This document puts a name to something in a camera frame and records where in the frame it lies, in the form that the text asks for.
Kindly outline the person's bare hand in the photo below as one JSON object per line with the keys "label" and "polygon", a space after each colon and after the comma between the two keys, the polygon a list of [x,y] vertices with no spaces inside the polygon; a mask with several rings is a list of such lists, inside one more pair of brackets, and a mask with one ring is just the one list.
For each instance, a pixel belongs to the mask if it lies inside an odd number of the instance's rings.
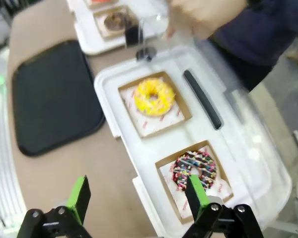
{"label": "person's bare hand", "polygon": [[166,38],[175,32],[207,39],[235,19],[246,7],[245,0],[169,0]]}

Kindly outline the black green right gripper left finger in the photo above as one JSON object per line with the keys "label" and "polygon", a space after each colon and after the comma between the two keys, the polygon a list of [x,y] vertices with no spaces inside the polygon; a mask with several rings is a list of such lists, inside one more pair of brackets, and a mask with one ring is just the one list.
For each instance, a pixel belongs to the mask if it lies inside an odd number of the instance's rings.
{"label": "black green right gripper left finger", "polygon": [[83,223],[91,198],[87,176],[79,177],[66,205],[44,213],[30,209],[20,226],[19,238],[89,238]]}

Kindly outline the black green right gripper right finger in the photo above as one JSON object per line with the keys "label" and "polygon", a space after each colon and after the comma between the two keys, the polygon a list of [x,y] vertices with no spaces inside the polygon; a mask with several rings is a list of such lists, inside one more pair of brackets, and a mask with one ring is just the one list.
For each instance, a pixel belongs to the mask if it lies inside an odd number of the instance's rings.
{"label": "black green right gripper right finger", "polygon": [[185,195],[194,223],[183,235],[185,238],[210,238],[214,233],[226,238],[262,238],[256,217],[247,204],[233,208],[210,202],[197,175],[190,175]]}

